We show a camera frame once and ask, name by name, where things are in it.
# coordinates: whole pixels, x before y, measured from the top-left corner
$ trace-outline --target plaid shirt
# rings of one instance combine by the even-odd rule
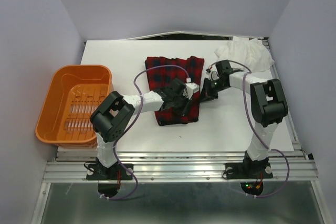
[[[191,56],[187,60],[167,59],[165,57],[147,57],[147,60],[145,61],[146,69],[161,65],[178,65],[187,70],[191,81],[198,85],[201,85],[203,64],[204,59],[200,59],[195,56]],[[179,68],[158,68],[147,72],[147,79],[150,90],[167,86],[175,78],[179,78],[185,82],[186,74]],[[197,122],[200,107],[200,103],[198,101],[198,97],[200,96],[199,94],[199,92],[194,94],[193,104],[187,116],[179,116],[174,114],[172,108],[164,111],[156,111],[155,117],[158,124],[163,126]]]

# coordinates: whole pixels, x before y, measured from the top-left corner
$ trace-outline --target gray floor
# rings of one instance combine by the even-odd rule
[[[264,194],[280,185],[265,183]],[[289,182],[266,199],[233,188],[240,184],[146,184],[132,199],[107,201],[99,198],[96,184],[53,184],[42,223],[323,223],[310,182]]]

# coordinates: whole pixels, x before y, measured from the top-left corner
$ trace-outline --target crumpled white towel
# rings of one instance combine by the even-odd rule
[[[234,36],[233,40],[226,41],[225,45],[218,47],[215,54],[219,60],[228,59],[240,62],[248,66],[252,72],[265,71],[274,64],[274,61],[262,43],[259,39],[249,40]],[[231,66],[243,69],[234,63]]]

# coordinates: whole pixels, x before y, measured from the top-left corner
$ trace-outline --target metal extrusion bar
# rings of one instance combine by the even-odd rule
[[[241,158],[222,157],[193,158],[121,158],[125,163],[134,164],[134,174],[139,183],[200,183],[200,182],[244,182],[245,180],[225,180],[222,173],[225,170],[224,163],[241,162]],[[291,181],[316,180],[317,168],[314,161],[301,158],[289,158]],[[287,165],[284,159],[270,158],[274,178],[270,181],[285,180]],[[87,171],[83,162],[49,162],[47,164],[43,183],[97,183],[98,181],[86,181]],[[104,180],[100,183],[115,183],[116,181]]]

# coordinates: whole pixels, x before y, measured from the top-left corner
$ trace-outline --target white table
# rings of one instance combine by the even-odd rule
[[[148,56],[205,59],[204,67],[218,60],[214,50],[224,40],[110,40],[87,41],[81,64],[100,64],[112,72],[114,89],[120,94],[137,94],[133,79],[145,69]],[[271,72],[253,75],[270,79]],[[138,79],[142,92],[148,92],[146,74]],[[250,144],[252,131],[248,125],[243,94],[237,89],[219,93],[219,99],[200,106],[199,121],[187,125],[158,126],[154,112],[142,113],[133,128],[118,143],[122,152],[243,152]],[[293,151],[288,122],[275,131],[271,148]]]

